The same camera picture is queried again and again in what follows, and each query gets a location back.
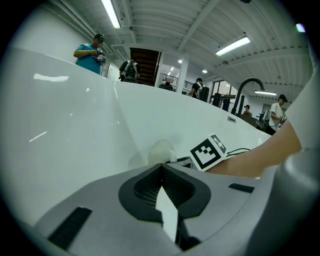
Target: ceiling light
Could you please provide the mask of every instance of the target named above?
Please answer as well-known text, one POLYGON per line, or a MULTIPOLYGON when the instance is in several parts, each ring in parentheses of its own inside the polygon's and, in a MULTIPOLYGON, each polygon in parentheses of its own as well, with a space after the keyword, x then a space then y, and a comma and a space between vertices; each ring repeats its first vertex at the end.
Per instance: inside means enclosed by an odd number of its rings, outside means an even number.
POLYGON ((243 46, 245 44, 248 44, 248 43, 250 43, 249 38, 248 37, 244 37, 244 38, 242 38, 242 39, 240 39, 238 41, 235 41, 234 43, 224 47, 223 49, 217 51, 215 54, 218 55, 218 56, 221 56, 223 54, 226 54, 227 52, 230 52, 230 51, 232 51, 232 50, 234 50, 234 49, 236 49, 236 48, 238 48, 240 46, 243 46))
POLYGON ((302 25, 301 23, 296 24, 295 27, 299 32, 302 32, 302 33, 306 32, 304 25, 302 25))
POLYGON ((113 4, 111 3, 111 0, 101 0, 102 4, 106 10, 106 12, 109 15, 109 18, 112 22, 112 25, 114 26, 115 29, 120 29, 120 23, 118 21, 118 17, 116 15, 115 9, 113 4))
POLYGON ((255 90, 254 92, 255 92, 256 94, 267 94, 267 95, 277 96, 277 94, 276 94, 275 92, 262 91, 262 90, 255 90))

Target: staircase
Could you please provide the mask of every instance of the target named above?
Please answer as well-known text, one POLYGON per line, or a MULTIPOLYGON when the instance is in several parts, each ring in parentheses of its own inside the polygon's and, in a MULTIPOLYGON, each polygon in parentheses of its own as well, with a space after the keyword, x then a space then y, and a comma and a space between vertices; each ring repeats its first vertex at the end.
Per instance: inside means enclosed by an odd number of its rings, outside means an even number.
POLYGON ((130 48, 131 56, 135 56, 136 62, 140 66, 140 77, 138 84, 155 86, 156 68, 159 52, 140 48, 130 48))

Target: faucet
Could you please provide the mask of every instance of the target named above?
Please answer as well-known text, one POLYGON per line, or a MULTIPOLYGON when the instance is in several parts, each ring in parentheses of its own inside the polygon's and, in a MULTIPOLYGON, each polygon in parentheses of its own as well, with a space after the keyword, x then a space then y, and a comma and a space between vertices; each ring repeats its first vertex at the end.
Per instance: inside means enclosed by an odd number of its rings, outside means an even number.
POLYGON ((263 83, 258 78, 251 77, 251 78, 248 78, 247 80, 244 80, 243 83, 240 85, 240 87, 238 89, 238 93, 236 95, 235 103, 234 103, 233 109, 231 110, 231 114, 236 115, 237 106, 238 106, 238 102, 239 102, 239 98, 240 98, 240 94, 241 94, 242 88, 249 82, 256 82, 256 83, 258 83, 260 85, 261 91, 265 90, 265 87, 264 87, 263 83))

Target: railing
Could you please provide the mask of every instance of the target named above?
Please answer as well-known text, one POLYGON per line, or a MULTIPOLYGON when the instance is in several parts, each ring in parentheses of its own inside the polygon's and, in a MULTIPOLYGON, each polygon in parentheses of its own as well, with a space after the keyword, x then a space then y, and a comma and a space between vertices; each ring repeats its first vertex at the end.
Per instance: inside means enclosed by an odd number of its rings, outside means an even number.
MULTIPOLYGON (((177 77, 174 77, 174 76, 171 76, 171 75, 167 75, 167 74, 163 74, 163 73, 160 73, 160 75, 163 75, 162 81, 165 80, 165 81, 170 82, 172 85, 175 85, 175 86, 177 85, 177 83, 178 83, 178 78, 177 77)), ((192 82, 184 81, 183 88, 188 89, 188 90, 191 91, 192 86, 193 86, 192 82)))

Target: teal shirt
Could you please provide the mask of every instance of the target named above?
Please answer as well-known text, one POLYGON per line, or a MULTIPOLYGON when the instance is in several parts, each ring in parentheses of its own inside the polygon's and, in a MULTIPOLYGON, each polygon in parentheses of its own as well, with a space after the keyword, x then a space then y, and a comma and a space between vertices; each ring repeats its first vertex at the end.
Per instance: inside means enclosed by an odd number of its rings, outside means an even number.
MULTIPOLYGON (((81 50, 81 51, 96 50, 97 51, 98 48, 94 48, 91 44, 88 44, 87 46, 85 46, 84 44, 81 44, 76 49, 76 51, 78 50, 81 50)), ((92 55, 87 55, 87 56, 78 58, 77 65, 100 75, 100 63, 96 61, 96 59, 92 55)))

